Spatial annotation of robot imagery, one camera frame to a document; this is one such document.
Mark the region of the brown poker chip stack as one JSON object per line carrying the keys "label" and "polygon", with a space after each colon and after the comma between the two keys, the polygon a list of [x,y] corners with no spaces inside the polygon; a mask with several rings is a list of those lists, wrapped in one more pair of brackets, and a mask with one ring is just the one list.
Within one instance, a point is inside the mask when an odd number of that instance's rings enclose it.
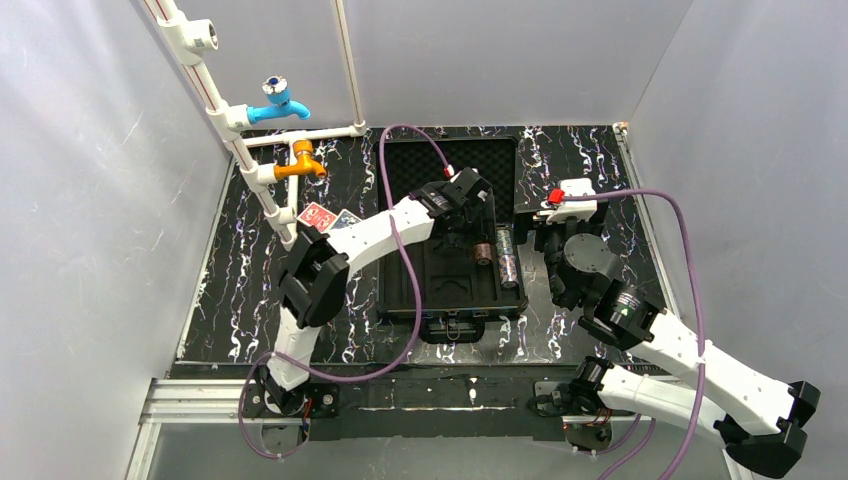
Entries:
{"label": "brown poker chip stack", "polygon": [[476,265],[490,266],[494,260],[493,246],[489,242],[479,242],[472,246],[472,256]]}

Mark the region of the blue orange poker chip stack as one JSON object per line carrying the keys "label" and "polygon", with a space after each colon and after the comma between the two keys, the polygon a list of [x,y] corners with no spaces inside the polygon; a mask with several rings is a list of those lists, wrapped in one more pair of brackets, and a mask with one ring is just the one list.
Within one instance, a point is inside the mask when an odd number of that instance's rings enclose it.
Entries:
{"label": "blue orange poker chip stack", "polygon": [[515,255],[506,254],[498,258],[501,286],[504,289],[516,288],[520,280],[520,270],[518,268]]}

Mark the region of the blue yellow poker chip stack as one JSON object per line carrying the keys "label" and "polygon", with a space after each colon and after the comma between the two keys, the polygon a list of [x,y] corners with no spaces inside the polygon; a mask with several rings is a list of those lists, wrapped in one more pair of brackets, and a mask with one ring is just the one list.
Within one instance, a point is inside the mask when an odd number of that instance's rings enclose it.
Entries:
{"label": "blue yellow poker chip stack", "polygon": [[513,235],[508,228],[498,228],[495,232],[495,245],[499,257],[514,256]]}

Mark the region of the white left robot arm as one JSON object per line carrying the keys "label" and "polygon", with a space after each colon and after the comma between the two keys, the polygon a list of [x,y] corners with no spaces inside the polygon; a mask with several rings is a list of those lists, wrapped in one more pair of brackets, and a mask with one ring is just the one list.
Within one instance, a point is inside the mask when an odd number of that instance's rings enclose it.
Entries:
{"label": "white left robot arm", "polygon": [[321,328],[345,305],[347,283],[355,273],[393,252],[407,259],[407,246],[434,236],[474,232],[493,206],[491,184],[465,168],[352,226],[328,233],[303,227],[278,282],[279,328],[264,358],[274,384],[289,393],[311,376],[326,376],[309,362]]}

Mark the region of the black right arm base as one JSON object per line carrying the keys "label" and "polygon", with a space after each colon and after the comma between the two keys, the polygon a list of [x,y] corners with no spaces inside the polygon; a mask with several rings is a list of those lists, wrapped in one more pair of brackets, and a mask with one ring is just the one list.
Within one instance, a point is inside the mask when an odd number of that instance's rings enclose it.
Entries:
{"label": "black right arm base", "polygon": [[576,377],[568,382],[542,382],[528,401],[527,408],[541,418],[585,416],[588,420],[565,423],[566,440],[579,452],[599,454],[612,444],[610,420],[613,410],[600,398],[603,376],[614,364],[606,359],[586,357]]}

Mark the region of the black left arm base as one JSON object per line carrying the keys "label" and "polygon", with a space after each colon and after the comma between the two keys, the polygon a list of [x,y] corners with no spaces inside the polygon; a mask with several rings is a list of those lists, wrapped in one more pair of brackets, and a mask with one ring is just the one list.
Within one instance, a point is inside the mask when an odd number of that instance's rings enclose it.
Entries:
{"label": "black left arm base", "polygon": [[[307,380],[292,390],[285,390],[272,379],[266,365],[255,365],[239,394],[236,414],[248,447],[261,457],[282,460],[308,441],[313,420],[338,416],[340,400],[341,389],[337,384]],[[253,420],[274,420],[271,429],[293,427],[295,446],[288,451],[283,451],[281,446],[259,446],[247,432],[247,423]]]}

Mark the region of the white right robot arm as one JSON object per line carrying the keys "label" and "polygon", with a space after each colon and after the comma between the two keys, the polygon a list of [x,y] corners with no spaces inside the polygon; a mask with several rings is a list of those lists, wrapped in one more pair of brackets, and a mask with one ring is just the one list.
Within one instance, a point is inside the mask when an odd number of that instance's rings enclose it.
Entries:
{"label": "white right robot arm", "polygon": [[772,479],[798,463],[805,424],[820,400],[816,387],[756,372],[627,282],[621,258],[602,239],[600,214],[528,212],[514,231],[518,243],[532,240],[543,255],[554,305],[579,309],[578,323],[592,337],[673,377],[660,382],[588,357],[573,380],[535,397],[539,415],[641,414],[712,440],[736,463]]}

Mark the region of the black foam-lined poker case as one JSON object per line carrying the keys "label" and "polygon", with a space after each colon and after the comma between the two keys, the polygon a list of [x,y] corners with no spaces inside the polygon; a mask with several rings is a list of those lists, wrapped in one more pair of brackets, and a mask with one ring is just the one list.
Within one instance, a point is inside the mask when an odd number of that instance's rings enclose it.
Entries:
{"label": "black foam-lined poker case", "polygon": [[[422,325],[419,336],[427,343],[473,343],[482,338],[489,321],[522,313],[528,298],[524,283],[516,288],[501,286],[495,232],[511,229],[514,212],[518,142],[511,137],[389,141],[383,153],[392,197],[399,201],[428,182],[442,180],[444,160],[456,169],[471,167],[492,186],[495,200],[494,229],[490,239],[468,234],[434,236],[407,246],[422,296]],[[472,246],[489,242],[494,260],[478,266]]]}

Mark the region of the blue playing card deck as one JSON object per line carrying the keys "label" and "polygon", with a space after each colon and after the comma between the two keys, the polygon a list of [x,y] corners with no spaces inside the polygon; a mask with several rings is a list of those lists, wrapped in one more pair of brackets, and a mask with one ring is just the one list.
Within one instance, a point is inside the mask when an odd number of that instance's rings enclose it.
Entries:
{"label": "blue playing card deck", "polygon": [[355,225],[355,224],[357,224],[361,221],[362,221],[362,219],[360,217],[358,217],[357,215],[355,215],[354,213],[350,212],[347,209],[343,209],[338,214],[335,221],[329,226],[329,230],[338,230],[338,229],[347,228],[347,227]]}

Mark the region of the red playing card deck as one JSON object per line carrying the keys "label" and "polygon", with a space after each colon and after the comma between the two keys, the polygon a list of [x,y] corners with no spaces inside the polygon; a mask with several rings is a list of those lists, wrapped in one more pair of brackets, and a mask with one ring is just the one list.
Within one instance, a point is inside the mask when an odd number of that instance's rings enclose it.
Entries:
{"label": "red playing card deck", "polygon": [[297,216],[300,223],[312,226],[319,232],[328,230],[337,218],[337,214],[315,202],[306,205]]}

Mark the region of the orange plastic faucet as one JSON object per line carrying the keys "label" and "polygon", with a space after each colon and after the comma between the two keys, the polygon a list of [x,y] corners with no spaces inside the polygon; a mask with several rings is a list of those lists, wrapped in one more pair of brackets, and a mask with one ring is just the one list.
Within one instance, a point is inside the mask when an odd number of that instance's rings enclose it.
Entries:
{"label": "orange plastic faucet", "polygon": [[311,140],[300,139],[290,145],[290,159],[295,163],[273,168],[274,178],[279,181],[291,176],[314,175],[319,179],[327,176],[325,167],[315,159],[315,148]]}

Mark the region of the blue plastic faucet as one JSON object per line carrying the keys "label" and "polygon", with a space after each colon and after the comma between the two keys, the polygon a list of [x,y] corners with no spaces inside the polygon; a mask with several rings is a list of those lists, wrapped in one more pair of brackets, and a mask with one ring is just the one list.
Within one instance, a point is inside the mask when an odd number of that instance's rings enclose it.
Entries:
{"label": "blue plastic faucet", "polygon": [[311,117],[311,111],[305,105],[291,98],[291,92],[284,77],[270,76],[262,83],[261,88],[269,105],[247,107],[247,118],[251,125],[289,116],[296,116],[300,120]]}

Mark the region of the aluminium front rail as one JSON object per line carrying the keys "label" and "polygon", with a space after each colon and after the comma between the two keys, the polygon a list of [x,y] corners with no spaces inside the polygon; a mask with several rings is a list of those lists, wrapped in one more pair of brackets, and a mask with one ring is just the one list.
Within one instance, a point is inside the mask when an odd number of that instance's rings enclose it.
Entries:
{"label": "aluminium front rail", "polygon": [[[347,438],[472,438],[531,437],[556,441],[558,434],[544,427],[523,406],[521,393],[507,393],[509,380],[482,377],[385,379],[375,385],[318,383],[308,386],[309,397],[321,404],[315,419],[318,440]],[[249,390],[244,412],[238,412],[242,389]],[[140,431],[127,470],[129,479],[147,479],[154,448],[164,424],[258,423],[290,426],[285,417],[241,379],[155,379],[147,394]]]}

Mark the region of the white PVC pipe frame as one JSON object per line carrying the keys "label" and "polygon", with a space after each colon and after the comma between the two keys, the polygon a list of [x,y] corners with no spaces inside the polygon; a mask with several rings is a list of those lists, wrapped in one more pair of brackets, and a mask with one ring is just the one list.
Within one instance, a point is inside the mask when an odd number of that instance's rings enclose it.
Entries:
{"label": "white PVC pipe frame", "polygon": [[353,122],[344,127],[293,130],[249,139],[242,136],[244,131],[254,126],[247,118],[249,105],[228,104],[204,62],[204,55],[219,47],[217,32],[211,20],[188,19],[174,1],[144,1],[142,5],[158,26],[168,49],[196,91],[224,147],[233,155],[239,173],[259,201],[264,218],[284,248],[289,250],[298,236],[298,192],[300,179],[304,176],[291,176],[277,181],[273,168],[295,163],[290,159],[290,145],[294,141],[360,138],[368,128],[361,106],[344,3],[336,1],[334,10],[353,103]]}

